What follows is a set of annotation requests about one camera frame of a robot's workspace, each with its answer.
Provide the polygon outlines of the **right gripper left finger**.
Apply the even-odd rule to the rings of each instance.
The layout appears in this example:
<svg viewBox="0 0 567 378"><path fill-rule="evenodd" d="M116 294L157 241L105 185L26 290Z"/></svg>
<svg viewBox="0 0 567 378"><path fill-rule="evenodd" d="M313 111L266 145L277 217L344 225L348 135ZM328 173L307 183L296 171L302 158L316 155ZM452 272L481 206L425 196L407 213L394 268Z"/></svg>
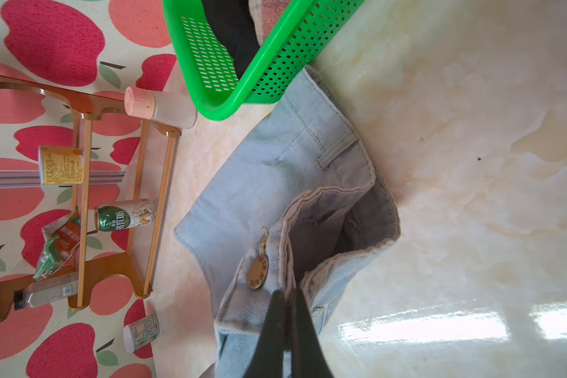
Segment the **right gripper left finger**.
<svg viewBox="0 0 567 378"><path fill-rule="evenodd" d="M275 291L245 378L282 378L287 315L284 293Z"/></svg>

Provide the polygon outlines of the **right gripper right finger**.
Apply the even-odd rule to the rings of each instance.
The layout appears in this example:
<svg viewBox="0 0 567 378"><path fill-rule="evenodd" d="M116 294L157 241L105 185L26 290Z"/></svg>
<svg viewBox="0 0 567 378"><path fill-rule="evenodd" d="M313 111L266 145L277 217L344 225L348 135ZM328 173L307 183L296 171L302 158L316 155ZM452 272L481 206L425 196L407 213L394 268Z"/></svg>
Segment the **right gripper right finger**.
<svg viewBox="0 0 567 378"><path fill-rule="evenodd" d="M333 378L324 358L305 297L298 288L291 295L291 376Z"/></svg>

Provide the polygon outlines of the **light denim skirt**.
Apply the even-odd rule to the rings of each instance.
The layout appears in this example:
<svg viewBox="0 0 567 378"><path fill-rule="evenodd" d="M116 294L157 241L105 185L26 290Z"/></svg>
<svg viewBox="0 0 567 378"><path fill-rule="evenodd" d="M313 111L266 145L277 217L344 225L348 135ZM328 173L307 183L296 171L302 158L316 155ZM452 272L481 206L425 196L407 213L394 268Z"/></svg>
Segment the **light denim skirt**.
<svg viewBox="0 0 567 378"><path fill-rule="evenodd" d="M175 228L209 286L217 340L208 377L241 377L272 294L300 289L317 332L355 275L401 227L365 143L304 67Z"/></svg>

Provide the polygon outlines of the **green plastic basket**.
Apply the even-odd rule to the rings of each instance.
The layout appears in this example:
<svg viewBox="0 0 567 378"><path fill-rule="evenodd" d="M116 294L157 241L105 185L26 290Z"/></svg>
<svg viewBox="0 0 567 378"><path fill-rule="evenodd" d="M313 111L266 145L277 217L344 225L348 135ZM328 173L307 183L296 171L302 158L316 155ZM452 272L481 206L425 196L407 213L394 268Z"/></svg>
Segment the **green plastic basket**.
<svg viewBox="0 0 567 378"><path fill-rule="evenodd" d="M303 67L334 39L360 1L293 1L243 75L215 36L200 1L165 1L165 23L191 99L212 121L223 121L243 104L272 104Z"/></svg>

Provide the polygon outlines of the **black skirt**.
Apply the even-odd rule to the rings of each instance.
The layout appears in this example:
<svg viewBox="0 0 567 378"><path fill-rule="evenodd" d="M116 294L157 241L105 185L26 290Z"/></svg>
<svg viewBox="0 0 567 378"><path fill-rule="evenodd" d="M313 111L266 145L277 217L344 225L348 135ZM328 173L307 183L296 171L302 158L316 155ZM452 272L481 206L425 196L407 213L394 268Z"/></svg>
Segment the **black skirt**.
<svg viewBox="0 0 567 378"><path fill-rule="evenodd" d="M241 79L260 48L249 2L203 0L202 4L209 26L232 57L236 76Z"/></svg>

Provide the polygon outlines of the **red plaid skirt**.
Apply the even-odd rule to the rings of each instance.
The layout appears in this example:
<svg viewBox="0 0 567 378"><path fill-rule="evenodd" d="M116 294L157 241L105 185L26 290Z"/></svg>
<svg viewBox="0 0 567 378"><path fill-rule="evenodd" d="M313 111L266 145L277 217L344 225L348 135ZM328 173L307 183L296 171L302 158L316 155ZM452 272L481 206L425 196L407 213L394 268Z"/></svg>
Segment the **red plaid skirt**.
<svg viewBox="0 0 567 378"><path fill-rule="evenodd" d="M261 46L275 28L291 0L250 0L249 11L253 22L258 44Z"/></svg>

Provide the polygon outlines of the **white small cup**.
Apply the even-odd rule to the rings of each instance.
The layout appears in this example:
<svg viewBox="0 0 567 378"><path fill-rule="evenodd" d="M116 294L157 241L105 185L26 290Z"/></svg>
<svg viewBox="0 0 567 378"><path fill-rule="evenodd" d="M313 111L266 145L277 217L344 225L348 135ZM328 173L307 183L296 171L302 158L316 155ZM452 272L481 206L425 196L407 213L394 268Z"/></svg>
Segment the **white small cup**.
<svg viewBox="0 0 567 378"><path fill-rule="evenodd" d="M124 326L123 341L124 348L129 354L152 343L159 337L160 326L155 314L146 316L138 321Z"/></svg>

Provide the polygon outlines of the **black-cap spice jar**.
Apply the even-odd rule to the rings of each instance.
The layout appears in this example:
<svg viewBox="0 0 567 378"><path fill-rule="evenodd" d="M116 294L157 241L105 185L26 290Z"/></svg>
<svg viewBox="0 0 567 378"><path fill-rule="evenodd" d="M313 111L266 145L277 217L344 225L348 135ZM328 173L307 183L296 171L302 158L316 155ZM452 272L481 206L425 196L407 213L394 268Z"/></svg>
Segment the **black-cap spice jar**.
<svg viewBox="0 0 567 378"><path fill-rule="evenodd" d="M78 272L32 283L14 292L14 310L37 308L76 295L78 283Z"/></svg>

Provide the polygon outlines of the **green snack packet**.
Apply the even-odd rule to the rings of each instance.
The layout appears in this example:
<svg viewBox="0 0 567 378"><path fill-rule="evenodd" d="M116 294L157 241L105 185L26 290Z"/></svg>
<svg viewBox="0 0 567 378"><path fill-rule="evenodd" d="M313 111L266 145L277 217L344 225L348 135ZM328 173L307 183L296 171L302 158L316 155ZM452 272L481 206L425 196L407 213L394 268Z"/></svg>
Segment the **green snack packet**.
<svg viewBox="0 0 567 378"><path fill-rule="evenodd" d="M45 280L61 269L80 247L81 224L79 209L58 218L43 228L45 244L33 278Z"/></svg>

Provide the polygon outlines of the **wooden two-tier shelf rack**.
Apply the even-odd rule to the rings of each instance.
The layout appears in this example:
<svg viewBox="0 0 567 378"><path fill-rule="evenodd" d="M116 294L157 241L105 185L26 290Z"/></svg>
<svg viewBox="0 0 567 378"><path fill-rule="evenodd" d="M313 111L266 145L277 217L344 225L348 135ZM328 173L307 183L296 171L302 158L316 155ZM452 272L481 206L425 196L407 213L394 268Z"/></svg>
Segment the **wooden two-tier shelf rack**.
<svg viewBox="0 0 567 378"><path fill-rule="evenodd" d="M156 218L151 225L130 231L127 249L123 253L90 260L87 257L88 224L93 219L89 204L91 142L94 123L107 113L124 113L124 103L106 97L57 88L0 76L0 89L27 91L52 97L68 105L73 120L73 144L83 148L83 184L72 188L73 208L80 211L82 236L80 250L70 266L56 273L58 276L77 272L79 289L69 298L72 310L83 310L91 302L93 289L110 277L126 277L135 296L146 299L151 295L151 281L157 259L163 217L167 202L170 177L175 158L175 147L181 131L171 125L143 119L137 166L133 176L131 199L149 198L156 206Z"/></svg>

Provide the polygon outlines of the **pink-cap clear bottle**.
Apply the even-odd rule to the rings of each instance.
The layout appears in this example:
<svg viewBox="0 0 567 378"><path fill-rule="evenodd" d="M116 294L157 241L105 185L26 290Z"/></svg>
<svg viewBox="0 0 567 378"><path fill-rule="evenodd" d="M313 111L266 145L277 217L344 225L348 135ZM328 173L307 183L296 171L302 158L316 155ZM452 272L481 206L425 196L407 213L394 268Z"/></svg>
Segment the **pink-cap clear bottle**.
<svg viewBox="0 0 567 378"><path fill-rule="evenodd" d="M128 87L124 92L127 115L157 121L180 129L192 129L198 112L188 94L173 94Z"/></svg>

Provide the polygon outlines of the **left aluminium corner post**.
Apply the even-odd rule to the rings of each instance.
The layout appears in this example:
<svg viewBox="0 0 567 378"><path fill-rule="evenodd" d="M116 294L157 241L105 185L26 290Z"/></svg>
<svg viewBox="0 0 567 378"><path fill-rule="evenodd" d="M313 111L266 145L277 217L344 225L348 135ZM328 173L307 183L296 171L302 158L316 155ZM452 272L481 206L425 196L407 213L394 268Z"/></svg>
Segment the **left aluminium corner post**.
<svg viewBox="0 0 567 378"><path fill-rule="evenodd" d="M0 171L0 189L59 186L71 187L84 184L84 175L49 177L39 171ZM117 184L124 178L124 172L90 171L89 184Z"/></svg>

